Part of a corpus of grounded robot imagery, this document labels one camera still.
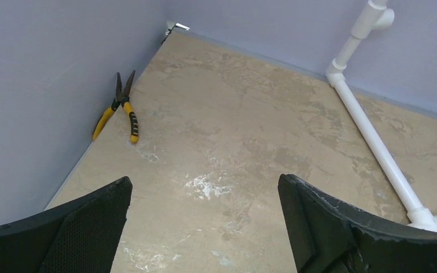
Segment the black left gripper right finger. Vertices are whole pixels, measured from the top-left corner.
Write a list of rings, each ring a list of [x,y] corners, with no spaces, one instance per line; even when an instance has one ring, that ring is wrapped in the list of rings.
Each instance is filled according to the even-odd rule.
[[[298,272],[437,272],[437,233],[398,224],[292,174],[278,193]]]

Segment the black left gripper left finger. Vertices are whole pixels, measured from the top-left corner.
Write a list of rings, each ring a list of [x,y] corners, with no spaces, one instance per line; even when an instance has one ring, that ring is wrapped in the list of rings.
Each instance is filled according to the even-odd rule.
[[[124,176],[0,226],[0,272],[110,272],[133,185]]]

